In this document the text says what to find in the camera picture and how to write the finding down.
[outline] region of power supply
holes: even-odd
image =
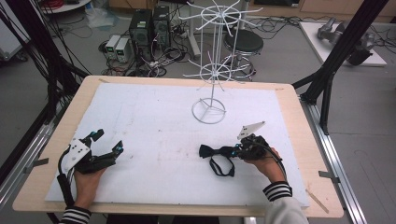
[[[150,9],[136,9],[129,25],[129,33],[132,41],[141,46],[150,46],[153,40],[154,30],[152,13]]]
[[[131,45],[128,37],[122,37],[116,47],[117,58],[120,63],[128,63],[132,55]]]
[[[157,45],[161,45],[164,49],[171,47],[170,38],[170,21],[169,7],[157,6],[154,8],[154,32],[157,39]]]
[[[115,48],[119,43],[121,36],[120,35],[113,35],[111,36],[110,40],[108,40],[106,44],[106,51],[107,51],[107,58],[108,59],[117,59],[117,54]]]

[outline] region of white wire stand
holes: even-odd
[[[226,65],[229,61],[231,61],[230,64],[233,64],[232,55],[235,54],[236,39],[238,37],[240,21],[256,26],[256,24],[241,19],[241,15],[242,13],[260,11],[262,9],[261,8],[253,11],[238,11],[234,8],[234,6],[239,3],[239,0],[229,7],[219,6],[215,0],[212,1],[215,4],[212,7],[199,7],[187,2],[190,7],[196,7],[201,9],[202,11],[200,14],[195,16],[180,18],[181,20],[192,20],[194,18],[201,17],[201,27],[196,28],[196,30],[201,31],[201,52],[203,52],[204,49],[204,27],[209,24],[214,25],[212,53],[210,54],[209,51],[207,52],[210,63],[203,65],[203,53],[201,53],[200,64],[194,63],[193,61],[189,60],[190,63],[200,67],[200,73],[196,75],[183,75],[184,77],[200,77],[205,83],[212,85],[211,97],[201,98],[192,106],[191,110],[192,114],[197,120],[206,124],[219,123],[225,118],[226,114],[224,104],[220,100],[214,98],[215,85],[219,85],[224,91],[221,86],[222,83],[230,80],[242,83],[233,79],[232,74],[234,72],[243,70],[243,68],[233,69],[231,66]],[[230,30],[230,27],[235,25],[236,29],[232,32]],[[230,56],[226,57],[226,60],[221,61],[221,43],[224,26],[227,28],[227,32],[230,36],[235,35],[235,40],[233,43],[233,52],[231,52]]]

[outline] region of white board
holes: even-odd
[[[235,177],[216,176],[209,158],[202,159],[201,144],[234,146],[242,126],[265,120],[256,134],[275,147],[286,167],[293,196],[308,206],[284,120],[274,91],[215,89],[226,107],[217,124],[196,120],[192,105],[210,96],[211,88],[101,84],[76,131],[83,138],[91,131],[105,134],[92,143],[92,154],[102,155],[122,140],[124,152],[109,167],[97,191],[96,202],[202,205],[264,205],[262,190],[269,181],[250,164],[235,158]],[[216,157],[223,171],[228,162]],[[62,201],[54,179],[46,201]]]
[[[317,36],[318,28],[322,27],[326,22],[300,22],[300,26],[303,29],[303,32],[308,38],[310,45],[315,50],[318,58],[322,63],[326,61],[327,57],[329,57],[330,52],[332,51],[333,45],[327,39],[320,40]],[[332,30],[334,31],[339,23],[335,23],[332,26]],[[385,66],[387,63],[379,56],[375,50],[370,50],[373,53],[366,61],[364,61],[360,66]],[[343,65],[350,65],[348,62],[344,62]]]

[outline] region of black strap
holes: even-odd
[[[215,162],[215,160],[213,160],[213,156],[210,158],[210,161],[209,161],[209,164],[210,164],[210,167],[212,167],[212,170],[215,172],[215,174],[216,175],[219,175],[219,176],[234,176],[235,175],[235,166],[233,165],[233,162],[230,160],[230,158],[228,158],[228,157],[225,157],[230,163],[231,163],[231,165],[233,166],[231,169],[230,169],[230,172],[228,172],[228,174],[227,175],[225,175],[223,172],[222,172],[222,170],[221,170],[221,167]]]

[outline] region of wooden table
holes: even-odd
[[[64,203],[46,202],[45,197],[56,173],[57,163],[81,121],[86,109],[101,83],[131,83],[149,85],[202,86],[202,80],[144,78],[144,77],[86,77],[75,98],[67,108],[61,122],[49,140],[40,159],[49,163],[34,168],[18,194],[13,208],[17,211],[62,212]],[[274,90],[290,141],[300,167],[310,206],[304,209],[308,217],[341,217],[344,214],[332,181],[318,175],[327,171],[321,158],[314,135],[294,88],[289,84],[227,82],[225,88]],[[219,205],[168,205],[131,203],[94,203],[95,213],[157,214],[157,215],[205,215],[233,217],[262,217],[261,206]]]

